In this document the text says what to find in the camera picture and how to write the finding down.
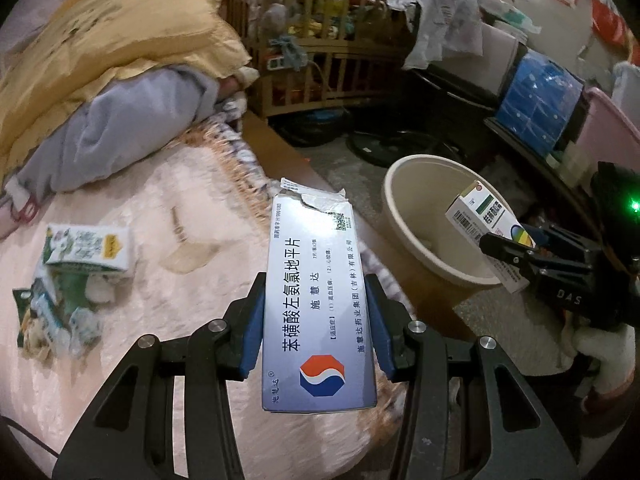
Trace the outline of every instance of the white and green package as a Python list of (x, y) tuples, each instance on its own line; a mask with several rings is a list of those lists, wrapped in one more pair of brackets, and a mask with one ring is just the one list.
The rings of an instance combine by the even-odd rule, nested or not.
[(134, 267), (126, 227), (49, 224), (42, 257), (62, 272), (129, 276)]

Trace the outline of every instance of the blue package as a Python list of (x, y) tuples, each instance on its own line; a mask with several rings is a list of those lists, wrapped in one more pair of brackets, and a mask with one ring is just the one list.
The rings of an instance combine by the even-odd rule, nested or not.
[(564, 132), (581, 93), (582, 83), (568, 70), (529, 50), (495, 118), (545, 157)]

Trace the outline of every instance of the trash can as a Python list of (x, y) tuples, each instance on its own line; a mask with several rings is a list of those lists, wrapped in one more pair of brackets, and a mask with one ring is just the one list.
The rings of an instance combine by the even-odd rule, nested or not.
[(462, 164), (434, 155), (406, 156), (386, 172), (383, 208), (402, 243), (429, 270), (455, 285), (486, 288), (500, 281), (480, 250), (445, 218), (451, 203), (475, 180), (506, 204), (491, 184)]

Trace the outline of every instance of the pink plastic bin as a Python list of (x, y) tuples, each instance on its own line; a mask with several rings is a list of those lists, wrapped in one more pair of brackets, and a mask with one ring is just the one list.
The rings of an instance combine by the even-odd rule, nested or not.
[(589, 88), (589, 113), (576, 144), (594, 161), (615, 162), (640, 171), (640, 132), (609, 97)]

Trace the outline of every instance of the yellow pillow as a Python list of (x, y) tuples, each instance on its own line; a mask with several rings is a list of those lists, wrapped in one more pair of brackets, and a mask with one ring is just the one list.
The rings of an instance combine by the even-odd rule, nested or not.
[(220, 0), (69, 1), (0, 82), (0, 176), (114, 79), (188, 64), (223, 78), (250, 57)]

